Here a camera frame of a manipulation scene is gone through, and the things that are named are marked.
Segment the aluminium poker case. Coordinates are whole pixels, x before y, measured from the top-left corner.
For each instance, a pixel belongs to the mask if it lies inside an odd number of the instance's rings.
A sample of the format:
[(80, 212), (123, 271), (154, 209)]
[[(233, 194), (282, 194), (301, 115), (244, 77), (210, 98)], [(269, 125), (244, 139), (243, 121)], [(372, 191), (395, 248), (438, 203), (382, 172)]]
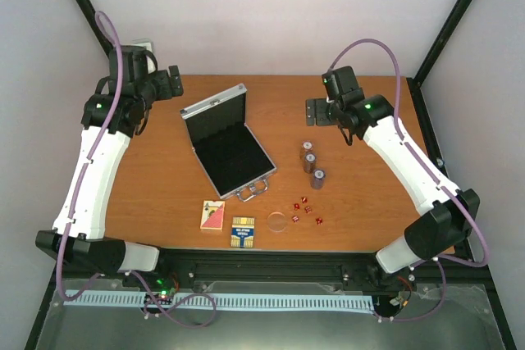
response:
[(218, 197), (248, 202), (269, 189), (276, 164), (246, 123), (247, 88), (237, 84), (180, 110), (192, 150)]

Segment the blue gold card deck box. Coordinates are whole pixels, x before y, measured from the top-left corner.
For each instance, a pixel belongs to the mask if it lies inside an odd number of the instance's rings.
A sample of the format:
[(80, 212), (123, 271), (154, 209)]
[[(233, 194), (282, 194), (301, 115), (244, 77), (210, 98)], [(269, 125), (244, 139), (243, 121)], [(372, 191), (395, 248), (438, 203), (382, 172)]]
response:
[(231, 226), (232, 248), (253, 248), (255, 234), (255, 218), (234, 216)]

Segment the red card deck box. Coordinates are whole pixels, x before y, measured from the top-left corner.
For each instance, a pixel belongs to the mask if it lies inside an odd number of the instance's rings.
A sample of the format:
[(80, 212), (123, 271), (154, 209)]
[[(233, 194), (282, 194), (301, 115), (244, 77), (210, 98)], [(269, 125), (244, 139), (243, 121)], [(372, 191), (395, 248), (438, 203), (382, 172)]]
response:
[(222, 230), (225, 212), (224, 201), (205, 200), (200, 221), (201, 230)]

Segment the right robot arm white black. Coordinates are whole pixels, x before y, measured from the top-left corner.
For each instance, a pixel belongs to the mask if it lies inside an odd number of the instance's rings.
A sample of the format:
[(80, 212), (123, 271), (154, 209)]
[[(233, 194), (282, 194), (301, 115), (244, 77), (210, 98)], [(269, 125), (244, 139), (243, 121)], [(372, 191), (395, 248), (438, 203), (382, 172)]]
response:
[(353, 137), (364, 141), (410, 196), (419, 217), (403, 235), (377, 252), (377, 264), (385, 273), (437, 259), (471, 233), (481, 233), (474, 221), (480, 205), (477, 194), (461, 190), (438, 170), (383, 96), (360, 98), (346, 105), (309, 99), (306, 120), (308, 125), (337, 125), (347, 144)]

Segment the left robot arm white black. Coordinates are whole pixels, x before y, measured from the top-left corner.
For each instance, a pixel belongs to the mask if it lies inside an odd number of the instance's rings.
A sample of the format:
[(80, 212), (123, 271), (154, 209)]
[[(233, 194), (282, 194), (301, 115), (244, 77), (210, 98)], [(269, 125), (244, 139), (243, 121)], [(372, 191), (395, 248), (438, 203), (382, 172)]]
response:
[(130, 141), (147, 124), (153, 103), (183, 94), (177, 66), (123, 84), (101, 79), (84, 105), (80, 155), (70, 189), (50, 230), (40, 230), (35, 245), (58, 264), (102, 275), (139, 270), (152, 286), (164, 285), (171, 267), (157, 247), (106, 237), (107, 205), (118, 166)]

